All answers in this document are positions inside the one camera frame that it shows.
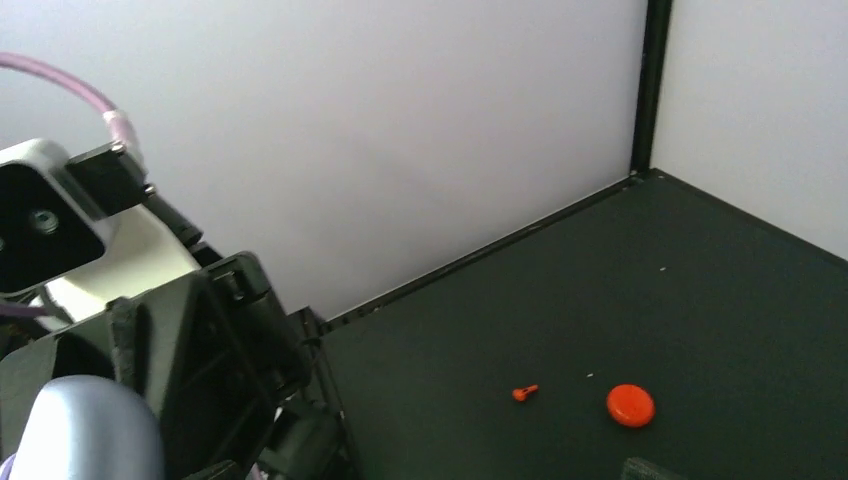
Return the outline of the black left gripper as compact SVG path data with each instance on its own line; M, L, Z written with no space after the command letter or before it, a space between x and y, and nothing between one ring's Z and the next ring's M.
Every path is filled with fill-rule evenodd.
M164 479L348 479L339 413L311 384L323 359L308 317L284 311L248 253L118 297L2 359L1 465L43 386L91 375L145 400Z

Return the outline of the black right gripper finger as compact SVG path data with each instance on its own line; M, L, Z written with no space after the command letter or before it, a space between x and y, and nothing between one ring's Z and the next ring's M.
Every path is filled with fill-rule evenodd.
M640 457L628 458L622 467L621 480L685 480L685 477Z

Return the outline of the orange round bottle cap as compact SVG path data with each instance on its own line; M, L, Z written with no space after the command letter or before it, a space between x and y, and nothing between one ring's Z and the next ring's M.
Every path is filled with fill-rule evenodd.
M652 395L634 384L613 387L606 396L606 408L615 422L628 428L647 426L656 414Z

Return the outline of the lavender earbud charging case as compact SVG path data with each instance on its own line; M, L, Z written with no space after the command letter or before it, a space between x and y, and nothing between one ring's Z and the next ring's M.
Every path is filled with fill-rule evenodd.
M3 479L164 479L158 420L134 390L113 380L73 375L35 397Z

